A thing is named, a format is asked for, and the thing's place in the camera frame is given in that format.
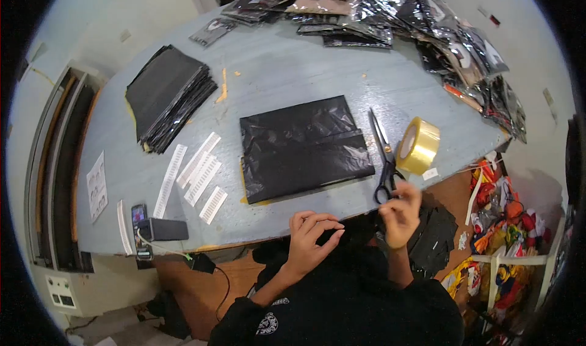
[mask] charging cable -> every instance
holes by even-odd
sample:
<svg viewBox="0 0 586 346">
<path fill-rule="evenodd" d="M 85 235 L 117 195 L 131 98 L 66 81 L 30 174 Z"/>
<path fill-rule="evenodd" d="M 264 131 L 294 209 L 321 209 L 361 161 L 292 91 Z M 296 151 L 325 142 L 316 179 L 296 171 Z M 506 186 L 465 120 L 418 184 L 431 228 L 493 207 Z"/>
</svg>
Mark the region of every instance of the charging cable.
<svg viewBox="0 0 586 346">
<path fill-rule="evenodd" d="M 164 250 L 166 252 L 169 252 L 170 254 L 179 254 L 180 256 L 183 256 L 183 257 L 187 258 L 188 261 L 191 261 L 192 260 L 192 258 L 191 258 L 191 256 L 189 254 L 184 254 L 184 253 L 181 253 L 181 252 L 177 252 L 176 250 L 168 249 L 168 248 L 165 248 L 165 247 L 162 247 L 162 246 L 153 244 L 152 242 L 149 242 L 148 240 L 146 240 L 146 239 L 143 238 L 143 236 L 141 235 L 141 230 L 140 229 L 137 229 L 136 230 L 136 235 L 138 235 L 138 238 L 140 238 L 143 242 L 145 242 L 146 244 L 148 244 L 148 245 L 150 245 L 152 247 L 156 247 L 158 249 L 162 249 L 162 250 Z"/>
</svg>

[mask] floor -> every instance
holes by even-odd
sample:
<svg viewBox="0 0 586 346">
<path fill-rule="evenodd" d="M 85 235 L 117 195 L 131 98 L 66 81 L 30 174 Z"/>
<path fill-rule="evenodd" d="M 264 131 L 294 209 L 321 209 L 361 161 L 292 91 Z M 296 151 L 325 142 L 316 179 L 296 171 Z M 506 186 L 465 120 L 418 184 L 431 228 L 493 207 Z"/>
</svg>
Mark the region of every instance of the floor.
<svg viewBox="0 0 586 346">
<path fill-rule="evenodd" d="M 471 172 L 458 173 L 437 183 L 424 192 L 424 200 L 443 204 L 456 218 L 458 231 L 454 238 L 456 247 L 450 253 L 450 262 L 436 275 L 443 277 L 470 255 L 470 248 L 458 250 L 458 239 L 462 232 L 472 235 L 472 226 L 465 225 L 466 210 L 471 194 Z M 199 340 L 208 340 L 210 331 L 217 324 L 216 308 L 224 298 L 227 290 L 226 278 L 216 270 L 214 274 L 195 272 L 183 262 L 155 262 L 159 280 L 164 289 L 174 292 L 185 319 L 192 330 L 192 336 Z M 228 310 L 234 299 L 245 296 L 264 268 L 253 261 L 249 253 L 246 257 L 218 265 L 230 278 L 230 293 L 219 310 L 220 318 Z"/>
</svg>

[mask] finger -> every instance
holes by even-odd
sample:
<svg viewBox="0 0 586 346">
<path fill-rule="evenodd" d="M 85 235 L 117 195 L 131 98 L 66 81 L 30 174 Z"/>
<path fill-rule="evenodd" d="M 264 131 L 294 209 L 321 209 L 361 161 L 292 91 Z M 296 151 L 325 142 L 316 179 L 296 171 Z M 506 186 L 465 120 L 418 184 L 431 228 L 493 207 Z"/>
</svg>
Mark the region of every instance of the finger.
<svg viewBox="0 0 586 346">
<path fill-rule="evenodd" d="M 324 220 L 331 220 L 331 221 L 338 221 L 338 218 L 333 216 L 332 214 L 328 214 L 327 212 L 323 212 L 321 214 L 313 214 L 310 215 L 308 218 L 305 219 L 303 224 L 301 225 L 301 229 L 299 229 L 299 233 L 307 234 L 317 224 L 319 221 Z"/>
<path fill-rule="evenodd" d="M 386 206 L 386 204 L 380 205 L 378 213 L 383 217 L 383 221 L 387 227 L 391 225 L 397 225 L 397 214 L 395 210 Z"/>
<path fill-rule="evenodd" d="M 293 214 L 291 218 L 291 224 L 295 228 L 295 232 L 299 231 L 301 225 L 303 225 L 304 219 L 308 218 L 309 216 L 315 214 L 315 211 L 307 210 L 307 211 L 297 211 Z"/>
<path fill-rule="evenodd" d="M 320 221 L 319 223 L 315 224 L 313 228 L 311 228 L 309 233 L 307 233 L 307 238 L 315 243 L 319 236 L 329 229 L 344 229 L 344 225 L 338 223 L 337 221 Z"/>
<path fill-rule="evenodd" d="M 407 203 L 405 200 L 400 200 L 397 198 L 380 205 L 378 211 L 382 216 L 385 216 L 385 214 L 388 214 L 391 211 L 402 212 L 404 215 L 411 215 L 412 212 L 411 205 L 409 203 Z"/>
<path fill-rule="evenodd" d="M 395 189 L 392 194 L 405 197 L 412 205 L 421 205 L 421 190 L 409 182 L 397 182 L 397 189 Z"/>
<path fill-rule="evenodd" d="M 327 240 L 327 242 L 325 242 L 324 245 L 318 250 L 322 258 L 326 258 L 326 256 L 330 254 L 335 247 L 338 246 L 340 243 L 340 237 L 342 234 L 344 234 L 344 232 L 344 229 L 336 231 L 334 234 L 332 234 L 330 239 Z"/>
</svg>

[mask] white label strip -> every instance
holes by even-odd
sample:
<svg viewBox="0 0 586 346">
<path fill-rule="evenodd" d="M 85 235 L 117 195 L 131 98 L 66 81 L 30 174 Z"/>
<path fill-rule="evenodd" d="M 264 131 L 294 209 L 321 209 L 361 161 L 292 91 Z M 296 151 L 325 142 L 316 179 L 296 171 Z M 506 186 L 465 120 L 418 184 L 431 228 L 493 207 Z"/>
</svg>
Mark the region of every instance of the white label strip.
<svg viewBox="0 0 586 346">
<path fill-rule="evenodd" d="M 194 171 L 189 175 L 189 178 L 187 178 L 187 182 L 191 184 L 197 182 L 197 178 L 201 176 L 201 170 L 209 166 L 212 160 L 216 160 L 216 156 L 204 152 L 201 155 L 201 159 L 195 165 Z"/>
<path fill-rule="evenodd" d="M 118 226 L 120 227 L 120 237 L 122 238 L 122 245 L 127 256 L 132 255 L 132 246 L 128 239 L 128 232 L 126 231 L 126 220 L 124 219 L 124 200 L 118 202 Z"/>
<path fill-rule="evenodd" d="M 216 213 L 220 209 L 220 206 L 222 206 L 226 200 L 226 197 L 228 197 L 228 194 L 225 193 L 224 190 L 219 186 L 216 186 L 216 189 L 214 189 L 212 195 L 210 198 L 208 198 L 208 202 L 199 213 L 199 217 L 208 223 L 208 225 L 210 225 L 216 216 Z"/>
<path fill-rule="evenodd" d="M 203 190 L 206 189 L 222 165 L 219 161 L 217 161 L 215 156 L 210 157 L 212 158 L 208 160 L 209 163 L 201 169 L 197 176 L 195 176 L 191 183 L 191 187 L 189 187 L 189 190 L 185 194 L 185 199 L 191 206 L 195 206 L 195 203 L 197 203 L 201 197 Z"/>
<path fill-rule="evenodd" d="M 167 200 L 169 200 L 169 195 L 171 194 L 173 181 L 175 181 L 175 177 L 177 177 L 177 171 L 179 170 L 179 166 L 181 165 L 181 161 L 183 160 L 186 151 L 187 147 L 185 145 L 177 144 L 177 147 L 175 147 L 175 152 L 173 152 L 173 157 L 171 157 L 171 161 L 167 167 L 165 178 L 163 178 L 163 185 L 161 185 L 159 198 L 157 198 L 157 204 L 155 205 L 155 211 L 152 214 L 153 218 L 162 219 L 163 214 L 165 214 L 165 208 L 167 207 Z"/>
<path fill-rule="evenodd" d="M 210 134 L 210 136 L 208 136 L 206 141 L 204 141 L 203 144 L 201 144 L 197 152 L 195 152 L 194 156 L 191 158 L 189 163 L 187 163 L 187 166 L 183 169 L 183 171 L 177 178 L 177 183 L 179 183 L 182 189 L 184 189 L 187 183 L 189 182 L 189 177 L 195 171 L 195 168 L 203 158 L 204 153 L 211 152 L 212 149 L 214 149 L 214 146 L 218 144 L 220 139 L 220 135 L 213 132 Z"/>
</svg>

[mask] stack of black plastic bags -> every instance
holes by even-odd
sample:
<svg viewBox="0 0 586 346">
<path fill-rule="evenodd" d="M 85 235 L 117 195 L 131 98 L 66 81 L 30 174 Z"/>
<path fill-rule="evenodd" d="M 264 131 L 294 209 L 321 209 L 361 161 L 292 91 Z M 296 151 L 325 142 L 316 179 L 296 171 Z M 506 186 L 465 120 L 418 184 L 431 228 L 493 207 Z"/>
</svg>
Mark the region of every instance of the stack of black plastic bags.
<svg viewBox="0 0 586 346">
<path fill-rule="evenodd" d="M 442 0 L 235 0 L 222 14 L 253 26 L 285 17 L 297 34 L 321 35 L 326 47 L 391 49 L 414 39 L 424 68 L 444 88 L 526 143 L 525 115 L 501 73 L 509 68 L 486 36 Z"/>
<path fill-rule="evenodd" d="M 164 153 L 189 117 L 217 89 L 209 67 L 172 45 L 161 47 L 127 86 L 136 139 L 148 153 Z"/>
</svg>

